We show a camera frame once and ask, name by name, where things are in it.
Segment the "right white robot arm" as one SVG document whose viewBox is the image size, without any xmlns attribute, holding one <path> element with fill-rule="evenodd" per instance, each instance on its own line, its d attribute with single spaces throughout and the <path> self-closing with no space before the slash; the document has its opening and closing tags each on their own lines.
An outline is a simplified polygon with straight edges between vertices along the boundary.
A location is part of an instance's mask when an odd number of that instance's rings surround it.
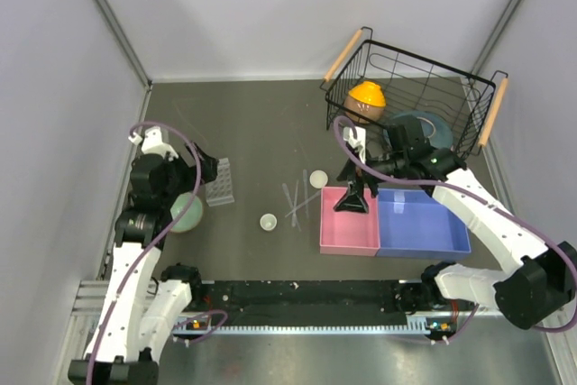
<svg viewBox="0 0 577 385">
<path fill-rule="evenodd" d="M 337 143 L 348 160 L 339 178 L 347 189 L 334 206 L 337 212 L 366 214 L 368 189 L 382 182 L 422 188 L 447 208 L 483 243 L 499 270 L 474 269 L 458 263 L 429 267 L 420 295 L 433 309 L 461 299 L 497 309 L 520 329 L 543 331 L 542 321 L 576 298 L 576 250 L 556 243 L 511 214 L 476 179 L 465 161 L 449 148 L 436 148 L 411 115 L 387 124 L 389 151 L 373 158 L 362 128 L 346 115 L 334 119 Z"/>
</svg>

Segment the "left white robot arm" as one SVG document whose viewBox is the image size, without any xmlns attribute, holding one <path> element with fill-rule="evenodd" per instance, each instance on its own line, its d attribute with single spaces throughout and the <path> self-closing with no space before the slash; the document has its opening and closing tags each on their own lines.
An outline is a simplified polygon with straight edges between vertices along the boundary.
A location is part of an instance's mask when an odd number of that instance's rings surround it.
<svg viewBox="0 0 577 385">
<path fill-rule="evenodd" d="M 172 206 L 217 177 L 217 159 L 194 143 L 187 149 L 192 165 L 174 151 L 147 151 L 132 163 L 127 204 L 114 224 L 104 305 L 84 354 L 69 364 L 73 384 L 157 383 L 161 354 L 179 314 L 204 301 L 197 269 L 176 264 L 162 273 L 153 301 L 145 302 L 165 239 L 177 220 Z"/>
</svg>

